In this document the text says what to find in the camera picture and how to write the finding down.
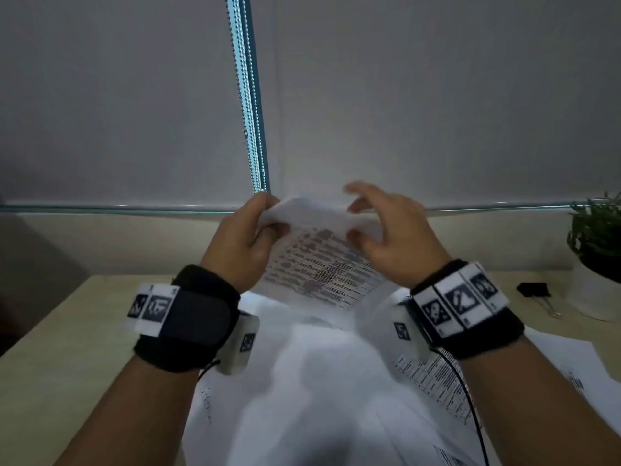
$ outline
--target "beige wall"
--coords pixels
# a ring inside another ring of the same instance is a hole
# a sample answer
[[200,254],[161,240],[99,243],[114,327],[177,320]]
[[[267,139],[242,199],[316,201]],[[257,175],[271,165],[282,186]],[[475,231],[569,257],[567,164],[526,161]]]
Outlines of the beige wall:
[[[28,330],[89,274],[172,274],[199,261],[217,216],[4,215],[0,220],[4,314]],[[455,257],[489,269],[562,269],[567,210],[434,215]]]

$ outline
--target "hand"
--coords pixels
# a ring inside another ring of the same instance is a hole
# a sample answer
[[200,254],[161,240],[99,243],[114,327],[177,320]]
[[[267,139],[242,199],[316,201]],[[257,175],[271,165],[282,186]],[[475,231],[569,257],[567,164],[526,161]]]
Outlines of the hand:
[[236,213],[223,219],[201,266],[240,293],[251,289],[265,271],[272,246],[289,232],[286,224],[273,224],[256,234],[261,213],[278,202],[279,199],[269,193],[257,193]]
[[376,242],[358,230],[347,240],[387,279],[413,288],[451,261],[450,255],[433,233],[420,203],[396,193],[385,193],[373,184],[355,181],[345,192],[360,197],[349,212],[375,209],[384,228],[383,242]]

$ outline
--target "light wood tabletop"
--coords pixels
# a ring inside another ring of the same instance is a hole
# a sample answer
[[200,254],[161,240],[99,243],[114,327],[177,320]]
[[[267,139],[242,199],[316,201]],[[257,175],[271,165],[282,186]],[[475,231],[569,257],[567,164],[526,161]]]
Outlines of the light wood tabletop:
[[[568,272],[491,272],[512,309],[533,329],[594,343],[621,380],[621,324],[582,315],[563,300]],[[132,354],[123,328],[142,282],[170,276],[92,276],[0,357],[0,455],[5,466],[51,465]],[[516,290],[547,282],[561,319]]]

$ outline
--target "black cable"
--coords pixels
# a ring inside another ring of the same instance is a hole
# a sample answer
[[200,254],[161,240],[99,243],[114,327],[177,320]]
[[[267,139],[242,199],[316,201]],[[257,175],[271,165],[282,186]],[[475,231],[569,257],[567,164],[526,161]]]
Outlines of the black cable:
[[474,404],[472,399],[470,398],[470,393],[466,387],[466,384],[463,382],[462,377],[460,376],[460,372],[453,366],[453,363],[446,357],[446,355],[439,350],[430,347],[430,350],[434,353],[438,353],[439,356],[442,357],[444,361],[451,367],[455,376],[457,376],[458,381],[462,385],[462,389],[466,393],[466,399],[468,400],[468,405],[470,406],[470,412],[472,412],[472,417],[474,418],[474,426],[476,426],[476,434],[479,437],[479,442],[481,443],[481,450],[483,451],[483,460],[485,461],[485,466],[489,466],[489,459],[487,458],[487,450],[485,449],[485,442],[483,441],[483,433],[481,433],[481,427],[479,426],[479,419],[476,416],[476,411],[474,410]]
[[210,370],[214,366],[218,366],[219,364],[220,364],[220,360],[213,360],[210,364],[205,366],[205,369],[201,371],[201,374],[198,375],[198,379],[196,380],[196,382],[198,383],[198,381],[200,381],[201,378],[205,376],[205,373],[207,373],[208,370]]

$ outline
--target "wrist-mounted device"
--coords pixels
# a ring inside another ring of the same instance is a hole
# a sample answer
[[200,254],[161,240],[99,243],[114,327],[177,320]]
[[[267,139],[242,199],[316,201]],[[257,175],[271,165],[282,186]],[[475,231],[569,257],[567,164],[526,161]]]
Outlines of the wrist-mounted device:
[[442,347],[463,360],[509,345],[524,333],[508,298],[478,263],[453,260],[410,295],[403,302],[405,311],[392,313],[402,344],[411,344],[420,332],[430,347]]
[[244,369],[259,328],[258,317],[238,310],[239,292],[197,265],[180,271],[172,284],[143,284],[127,315],[141,334],[138,357],[173,373],[205,368]]

